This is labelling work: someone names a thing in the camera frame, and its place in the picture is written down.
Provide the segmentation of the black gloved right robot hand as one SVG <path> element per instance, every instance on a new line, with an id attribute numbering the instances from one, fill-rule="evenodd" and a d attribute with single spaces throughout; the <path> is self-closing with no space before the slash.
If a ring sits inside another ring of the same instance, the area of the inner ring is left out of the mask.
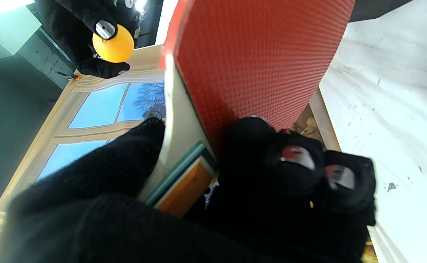
<path id="1" fill-rule="evenodd" d="M 35 5 L 43 28 L 80 73 L 110 79 L 130 70 L 128 63 L 98 57 L 92 37 L 102 30 L 117 33 L 121 25 L 132 34 L 136 45 L 141 13 L 135 0 L 36 0 Z"/>

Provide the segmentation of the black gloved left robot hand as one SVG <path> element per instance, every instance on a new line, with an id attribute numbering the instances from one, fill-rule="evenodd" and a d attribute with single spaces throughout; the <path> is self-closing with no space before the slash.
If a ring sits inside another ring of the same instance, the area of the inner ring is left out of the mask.
<path id="1" fill-rule="evenodd" d="M 255 115 L 224 138 L 219 186 L 184 218 L 138 201 L 165 122 L 149 118 L 10 203 L 0 263 L 360 263 L 376 224 L 371 159 Z"/>

